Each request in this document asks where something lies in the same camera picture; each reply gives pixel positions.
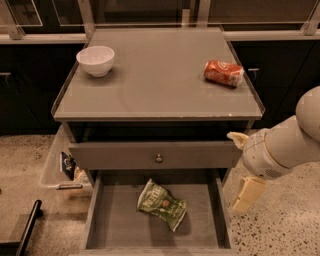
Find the cabinet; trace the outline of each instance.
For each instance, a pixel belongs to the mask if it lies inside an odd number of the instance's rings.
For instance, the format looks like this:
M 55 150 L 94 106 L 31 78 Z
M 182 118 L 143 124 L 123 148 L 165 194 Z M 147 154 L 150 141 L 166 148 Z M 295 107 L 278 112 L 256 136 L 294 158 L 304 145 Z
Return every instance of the cabinet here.
M 0 46 L 0 133 L 54 133 L 50 110 L 83 44 Z
M 300 97 L 319 84 L 319 41 L 233 42 L 266 112 L 253 128 L 271 128 L 295 114 Z
M 81 253 L 234 253 L 218 173 L 241 151 L 226 134 L 245 132 L 264 109 L 249 80 L 232 89 L 204 79 L 208 60 L 235 62 L 222 32 L 97 29 L 95 45 L 114 49 L 110 73 L 94 78 L 79 66 L 53 108 L 94 187 Z M 149 177 L 189 201 L 175 234 L 136 211 Z

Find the soda can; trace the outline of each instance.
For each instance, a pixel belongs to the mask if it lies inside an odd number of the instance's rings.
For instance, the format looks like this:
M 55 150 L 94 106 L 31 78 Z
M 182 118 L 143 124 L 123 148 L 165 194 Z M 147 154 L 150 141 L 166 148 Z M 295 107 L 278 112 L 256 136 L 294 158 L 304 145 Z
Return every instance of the soda can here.
M 243 67 L 237 64 L 210 60 L 206 64 L 204 77 L 219 84 L 238 87 L 241 84 L 243 73 Z

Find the black cabinet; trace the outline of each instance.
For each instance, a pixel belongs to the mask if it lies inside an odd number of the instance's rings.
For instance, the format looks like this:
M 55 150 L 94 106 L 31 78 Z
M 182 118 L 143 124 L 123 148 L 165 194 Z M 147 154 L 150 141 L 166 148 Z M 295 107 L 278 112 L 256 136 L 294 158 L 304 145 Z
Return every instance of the black cabinet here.
M 319 84 L 320 42 L 233 42 L 266 112 L 253 128 L 271 128 L 295 114 L 300 97 Z
M 51 107 L 83 44 L 0 46 L 0 134 L 55 133 Z

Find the terrazzo floor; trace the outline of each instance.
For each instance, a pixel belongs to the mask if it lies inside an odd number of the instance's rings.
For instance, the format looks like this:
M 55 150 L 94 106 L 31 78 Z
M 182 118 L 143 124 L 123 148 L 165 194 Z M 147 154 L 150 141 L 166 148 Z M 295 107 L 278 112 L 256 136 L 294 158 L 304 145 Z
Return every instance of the terrazzo floor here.
M 90 197 L 66 200 L 39 179 L 53 135 L 0 137 L 0 242 L 19 240 L 33 203 L 42 200 L 26 255 L 69 255 L 79 249 Z M 234 243 L 240 255 L 320 256 L 320 163 L 308 163 L 276 181 L 244 214 L 232 211 L 240 161 L 224 186 Z

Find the green chip bag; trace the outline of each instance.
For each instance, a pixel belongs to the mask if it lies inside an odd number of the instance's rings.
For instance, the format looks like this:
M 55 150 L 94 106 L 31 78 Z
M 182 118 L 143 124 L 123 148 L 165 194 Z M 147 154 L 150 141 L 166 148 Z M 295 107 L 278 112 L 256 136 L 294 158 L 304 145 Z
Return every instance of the green chip bag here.
M 187 202 L 173 198 L 166 189 L 149 179 L 139 196 L 137 209 L 158 216 L 175 232 L 187 211 Z

